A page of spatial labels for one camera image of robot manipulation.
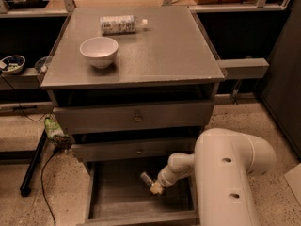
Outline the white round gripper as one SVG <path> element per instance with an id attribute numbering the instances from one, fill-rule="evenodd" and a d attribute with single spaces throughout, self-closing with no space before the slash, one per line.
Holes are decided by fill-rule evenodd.
<path id="1" fill-rule="evenodd" d="M 164 187 L 168 188 L 173 186 L 177 181 L 177 174 L 174 173 L 168 166 L 165 166 L 160 170 L 157 181 L 151 188 L 150 192 L 154 195 L 162 195 L 164 193 Z"/>

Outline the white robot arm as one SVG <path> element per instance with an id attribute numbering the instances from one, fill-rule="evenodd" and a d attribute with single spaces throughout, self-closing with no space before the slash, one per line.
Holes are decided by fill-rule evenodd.
<path id="1" fill-rule="evenodd" d="M 177 181 L 194 176 L 200 226 L 260 226 L 248 177 L 264 175 L 276 162 L 266 140 L 213 128 L 198 137 L 192 154 L 172 154 L 150 191 L 162 194 Z"/>

